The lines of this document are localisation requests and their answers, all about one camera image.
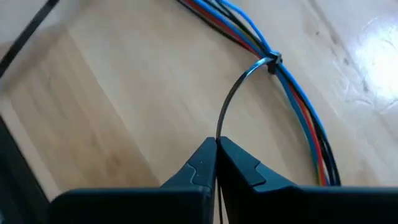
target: wooden table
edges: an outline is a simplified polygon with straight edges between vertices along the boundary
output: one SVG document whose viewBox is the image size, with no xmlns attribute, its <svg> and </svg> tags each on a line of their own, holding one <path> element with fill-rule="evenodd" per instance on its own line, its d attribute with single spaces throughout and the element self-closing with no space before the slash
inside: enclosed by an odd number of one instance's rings
<svg viewBox="0 0 398 224">
<path fill-rule="evenodd" d="M 233 2 L 311 99 L 343 184 L 398 184 L 398 2 Z M 0 1 L 0 55 L 43 3 Z M 1 81 L 0 112 L 50 199 L 158 186 L 215 135 L 227 92 L 254 61 L 176 1 L 62 1 Z M 223 134 L 315 184 L 300 124 L 265 70 L 239 89 Z"/>
</svg>

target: black wire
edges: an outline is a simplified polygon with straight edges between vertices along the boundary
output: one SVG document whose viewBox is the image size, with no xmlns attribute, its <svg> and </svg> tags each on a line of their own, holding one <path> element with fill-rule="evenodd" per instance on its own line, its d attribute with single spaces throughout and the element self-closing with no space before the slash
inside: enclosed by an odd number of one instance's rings
<svg viewBox="0 0 398 224">
<path fill-rule="evenodd" d="M 0 78 L 4 75 L 12 61 L 25 46 L 26 42 L 36 31 L 43 20 L 48 16 L 52 9 L 57 5 L 59 0 L 48 0 L 43 7 L 36 13 L 26 28 L 19 34 L 18 38 L 11 45 L 10 49 L 0 61 Z"/>
<path fill-rule="evenodd" d="M 238 44 L 239 46 L 243 47 L 246 50 L 249 50 L 248 48 L 246 48 L 242 43 L 240 43 L 238 40 L 236 40 L 233 36 L 229 35 L 227 32 L 223 31 L 222 29 L 220 29 L 218 26 L 214 25 L 212 22 L 210 22 L 208 19 L 206 19 L 206 17 L 204 17 L 203 15 L 201 15 L 199 12 L 196 12 L 194 9 L 192 9 L 190 6 L 186 5 L 184 1 L 182 0 L 177 0 L 179 3 L 181 3 L 181 5 L 183 5 L 185 8 L 187 8 L 190 12 L 192 12 L 194 15 L 196 15 L 197 17 L 199 17 L 199 19 L 201 19 L 204 23 L 206 23 L 207 25 L 209 25 L 212 29 L 214 29 L 215 31 L 219 32 L 221 35 L 223 35 L 224 37 L 226 37 L 227 39 L 229 39 L 230 41 L 234 42 L 235 44 Z"/>
</svg>

